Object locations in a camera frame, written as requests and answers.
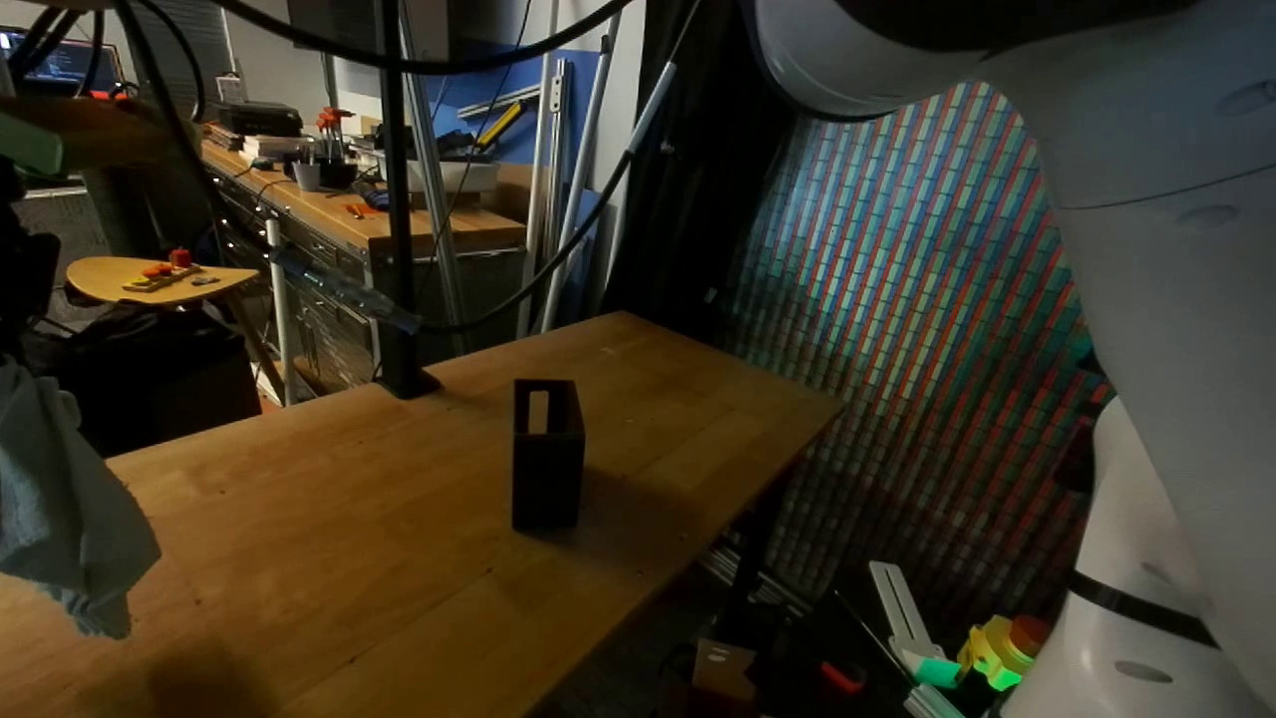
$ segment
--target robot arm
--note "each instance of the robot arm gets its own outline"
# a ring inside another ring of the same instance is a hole
[[[1178,604],[1273,709],[1276,0],[755,0],[750,12],[760,63],[816,116],[871,121],[990,79],[1029,121],[1097,355],[1130,408],[1125,436],[1150,451],[1198,574]]]

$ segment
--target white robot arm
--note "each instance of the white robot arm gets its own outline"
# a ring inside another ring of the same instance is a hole
[[[816,116],[885,116],[990,79],[1041,142],[1082,307],[1125,403],[1101,422],[1077,572],[1202,614],[1220,652],[1158,641],[1163,630],[1073,593],[1010,713],[1267,713],[1276,0],[755,0],[750,12],[760,63]]]

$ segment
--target gray cloth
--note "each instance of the gray cloth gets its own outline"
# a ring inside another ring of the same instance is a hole
[[[0,574],[40,584],[85,634],[133,630],[129,589],[160,541],[79,412],[53,379],[0,359]]]

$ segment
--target cloth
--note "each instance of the cloth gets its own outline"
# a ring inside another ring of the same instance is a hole
[[[154,559],[153,524],[85,442],[76,398],[0,355],[0,574],[40,584],[85,634],[124,637],[129,589]]]

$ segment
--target workbench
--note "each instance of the workbench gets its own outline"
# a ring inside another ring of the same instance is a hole
[[[678,580],[838,403],[639,315],[110,460],[164,559],[124,641],[0,580],[0,713],[534,709]],[[509,529],[515,379],[573,379],[582,524]]]
[[[233,207],[241,207],[246,223],[261,223],[270,247],[290,247],[332,277],[392,295],[387,213],[367,207],[354,193],[307,193],[290,176],[285,176],[285,166],[253,166],[241,153],[229,153],[214,140],[205,140],[198,153],[205,166],[214,173]],[[525,257],[523,223],[480,204],[455,204],[448,223],[457,259],[457,295],[467,315],[515,295],[523,283]],[[448,305],[435,265],[435,229],[428,213],[412,213],[412,247],[419,315],[428,323],[449,323],[449,315],[444,310]],[[270,315],[262,321],[262,328],[274,332],[262,338],[274,346],[279,376],[287,387],[297,366],[323,391],[354,387],[376,376],[379,334],[367,315],[354,315],[342,305],[332,305],[315,293],[303,295],[287,287],[279,273],[270,273],[270,305],[261,305],[255,315]],[[473,351],[509,334],[515,323],[495,323],[464,334],[464,344],[428,338],[421,359]]]

